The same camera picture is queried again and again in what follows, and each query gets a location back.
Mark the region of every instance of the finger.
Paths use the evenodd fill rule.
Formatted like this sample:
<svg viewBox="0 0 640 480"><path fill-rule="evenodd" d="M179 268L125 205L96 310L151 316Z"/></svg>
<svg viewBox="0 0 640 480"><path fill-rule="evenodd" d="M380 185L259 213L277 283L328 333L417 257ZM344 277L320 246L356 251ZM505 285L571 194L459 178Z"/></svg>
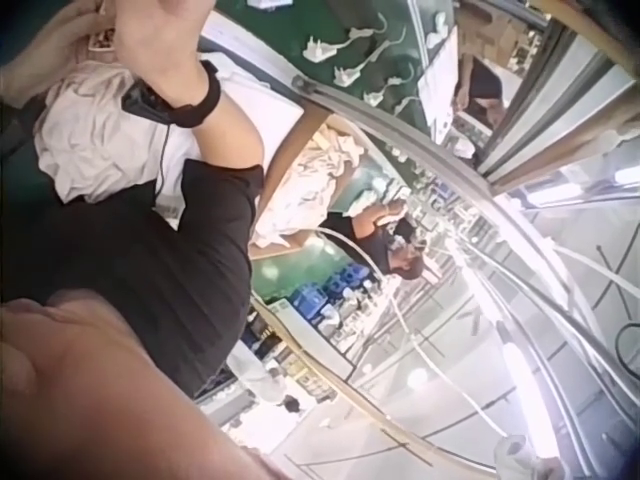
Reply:
<svg viewBox="0 0 640 480"><path fill-rule="evenodd" d="M49 23L43 28L43 32L54 31L72 19L85 15L87 13L95 13L98 5L96 0L76 0L62 8Z"/></svg>
<svg viewBox="0 0 640 480"><path fill-rule="evenodd" d="M60 40L71 44L82 37L104 32L115 26L113 16L100 15L95 12L86 13L69 21L59 32Z"/></svg>

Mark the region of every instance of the light fixture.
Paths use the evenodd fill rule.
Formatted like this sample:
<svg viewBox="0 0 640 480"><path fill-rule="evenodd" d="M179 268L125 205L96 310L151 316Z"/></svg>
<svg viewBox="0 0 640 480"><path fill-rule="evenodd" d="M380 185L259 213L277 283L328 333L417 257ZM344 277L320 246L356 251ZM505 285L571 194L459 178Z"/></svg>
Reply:
<svg viewBox="0 0 640 480"><path fill-rule="evenodd" d="M429 381L429 374L424 368L416 368L407 377L407 386L411 390L420 390Z"/></svg>
<svg viewBox="0 0 640 480"><path fill-rule="evenodd" d="M524 355L513 343L505 343L502 354L511 378L516 384L516 392L536 454L540 458L559 457L558 442L549 412Z"/></svg>
<svg viewBox="0 0 640 480"><path fill-rule="evenodd" d="M618 170L614 179L618 185L624 186L640 183L640 165Z"/></svg>
<svg viewBox="0 0 640 480"><path fill-rule="evenodd" d="M545 188L537 192L527 194L527 200L534 205L546 205L549 203L562 202L582 195L583 190L575 183L565 183L551 188Z"/></svg>

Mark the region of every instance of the black wristband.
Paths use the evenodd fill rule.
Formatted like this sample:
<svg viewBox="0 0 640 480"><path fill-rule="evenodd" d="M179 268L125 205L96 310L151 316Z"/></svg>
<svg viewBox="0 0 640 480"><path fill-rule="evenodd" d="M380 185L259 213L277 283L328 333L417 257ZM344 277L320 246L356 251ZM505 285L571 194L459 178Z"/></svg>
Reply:
<svg viewBox="0 0 640 480"><path fill-rule="evenodd" d="M220 95L222 90L220 88L220 81L216 74L218 69L208 61L200 62L207 72L209 78L209 90L198 105L185 105L183 107L175 108L168 112L171 123L181 128L195 128L202 125L211 112L215 110L220 102Z"/></svg>
<svg viewBox="0 0 640 480"><path fill-rule="evenodd" d="M149 85L138 79L122 96L122 110L162 125L177 125L181 128L195 128L202 125L218 106L222 91L218 77L216 77L216 73L218 73L216 67L208 61L200 63L209 78L209 89L204 100L198 105L173 108Z"/></svg>

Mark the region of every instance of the black shirt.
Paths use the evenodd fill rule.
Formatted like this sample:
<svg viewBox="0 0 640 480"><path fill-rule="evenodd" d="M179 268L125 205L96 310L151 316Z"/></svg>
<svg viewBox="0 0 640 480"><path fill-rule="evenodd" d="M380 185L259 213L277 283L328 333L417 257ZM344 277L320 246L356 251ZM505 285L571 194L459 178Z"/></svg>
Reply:
<svg viewBox="0 0 640 480"><path fill-rule="evenodd" d="M458 72L462 71L462 59L458 62ZM460 90L460 81L455 88L455 93ZM481 100L502 99L502 80L487 67L481 60L473 57L473 68L469 80L469 100L479 98Z"/></svg>
<svg viewBox="0 0 640 480"><path fill-rule="evenodd" d="M462 71L462 60L458 63L458 71ZM458 81L455 95L458 94L459 90L460 82ZM473 57L473 69L471 70L469 82L469 106L465 109L465 112L490 130L493 130L493 126L487 118L487 109L475 100L501 100L502 93L502 80L500 80L500 77L481 60Z"/></svg>
<svg viewBox="0 0 640 480"><path fill-rule="evenodd" d="M388 275L391 273L388 248L390 234L385 228L377 227L371 235L365 238L356 238L356 234L353 231L353 219L345 217L338 212L330 212L320 226L345 236L369 255L383 274ZM336 237L329 237L329 240L340 247L356 263L371 268L369 262L355 248Z"/></svg>
<svg viewBox="0 0 640 480"><path fill-rule="evenodd" d="M246 322L247 250L262 184L260 166L232 170L187 160L178 231L152 210L153 183L99 204L56 209L4 249L3 301L44 304L60 290L95 291L125 318L158 368L194 396Z"/></svg>

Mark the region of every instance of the white pipe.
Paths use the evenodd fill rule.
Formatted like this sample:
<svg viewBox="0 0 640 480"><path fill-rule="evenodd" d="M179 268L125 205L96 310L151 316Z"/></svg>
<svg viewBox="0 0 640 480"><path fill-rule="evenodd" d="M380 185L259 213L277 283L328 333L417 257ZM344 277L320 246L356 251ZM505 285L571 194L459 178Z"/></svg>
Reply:
<svg viewBox="0 0 640 480"><path fill-rule="evenodd" d="M631 282L629 282L627 279L621 277L620 275L618 275L615 272L612 272L611 270L609 270L608 268L603 267L602 265L600 265L599 263L591 260L589 257L586 257L584 255L581 255L579 253L574 252L573 250L569 250L568 248L565 247L561 247L560 245L558 245L557 243L553 244L553 249L556 252L562 253L563 255L566 255L567 257L571 257L574 260L579 261L580 263L586 265L587 267L592 268L593 270L595 270L596 272L604 275L605 277L607 277L609 280L611 280L613 283L616 283L620 286L620 288L624 288L627 292L629 292L631 295L635 296L636 298L640 299L640 288L636 287L635 285L633 285Z"/></svg>

